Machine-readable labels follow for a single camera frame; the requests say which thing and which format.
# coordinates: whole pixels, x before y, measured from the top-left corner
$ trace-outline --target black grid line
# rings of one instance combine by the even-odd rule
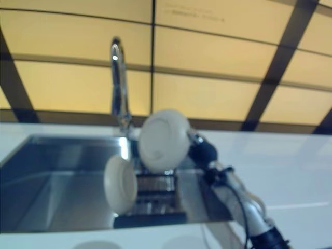
[[[269,69],[243,123],[242,131],[254,131],[274,94],[316,9],[317,2],[298,0]]]
[[[36,110],[41,123],[69,124],[69,125],[96,125],[117,127],[118,122],[115,117],[109,114],[98,113],[76,113],[59,112],[50,110]],[[12,109],[0,109],[1,122],[16,122],[13,119]],[[135,127],[141,127],[146,116],[133,116]],[[225,130],[239,131],[242,122],[230,120],[209,120],[189,118],[190,124],[196,129],[205,130]],[[310,134],[316,129],[316,126],[303,124],[283,124],[283,123],[259,123],[259,129],[255,132],[275,132],[275,133],[300,133]],[[315,134],[327,134],[326,132],[316,131]]]
[[[20,75],[10,56],[8,46],[0,29],[0,85],[13,113],[19,122],[38,122],[29,96],[24,88]]]
[[[140,22],[140,21],[127,20],[127,19],[122,19],[122,18],[103,17],[103,16],[86,15],[86,14],[62,12],[62,11],[39,10],[39,9],[18,9],[18,8],[0,8],[0,10],[25,11],[25,12],[47,13],[47,14],[67,15],[67,16],[76,16],[76,17],[98,18],[98,19],[105,19],[105,20],[111,20],[111,21],[120,21],[120,22],[129,22],[129,23],[142,24],[142,25],[150,25],[150,23],[148,23],[148,22]]]
[[[150,114],[153,112],[154,107],[154,71],[155,71],[155,21],[156,21],[156,0],[152,0],[152,13],[151,13],[151,79],[150,79]]]
[[[326,114],[322,122],[316,127],[313,133],[332,135],[332,108]]]
[[[12,58],[14,61],[59,63],[59,64],[69,64],[69,65],[97,66],[97,67],[106,67],[106,68],[110,67],[109,62],[104,60],[82,59],[82,58],[71,58],[71,57],[60,57],[60,56],[42,56],[42,55],[20,54],[20,53],[12,53],[12,54],[2,53],[1,56],[3,58],[2,60],[6,60],[6,58]],[[126,66],[127,69],[131,71],[149,72],[149,73],[152,72],[151,66],[147,65],[127,64]],[[231,81],[237,81],[249,84],[261,84],[262,82],[262,78],[258,77],[219,74],[219,73],[211,73],[211,72],[196,71],[196,70],[182,70],[177,68],[161,67],[161,66],[154,66],[153,73],[198,77],[203,79],[231,80]],[[311,85],[295,81],[282,81],[282,85],[287,87],[300,88],[300,89],[332,92],[331,87],[317,86],[317,85]]]

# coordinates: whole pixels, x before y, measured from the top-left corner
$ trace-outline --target countertop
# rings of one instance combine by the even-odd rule
[[[332,246],[332,136],[200,131],[232,164],[293,248]],[[0,123],[0,161],[30,134],[117,135],[114,127]],[[243,230],[231,227],[243,239]],[[1,234],[1,248],[221,248],[225,224],[188,224],[92,232]]]

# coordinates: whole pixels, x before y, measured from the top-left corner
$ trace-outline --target faucet spout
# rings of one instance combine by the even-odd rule
[[[132,117],[128,106],[125,54],[118,37],[113,39],[110,47],[110,63],[113,79],[111,115],[117,117],[120,130],[128,135]]]

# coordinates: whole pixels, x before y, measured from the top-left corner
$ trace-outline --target sink basin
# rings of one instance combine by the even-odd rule
[[[139,183],[133,209],[115,217],[103,189],[112,155],[131,158]],[[30,136],[0,169],[0,232],[82,231],[230,220],[189,159],[152,175],[125,137]]]

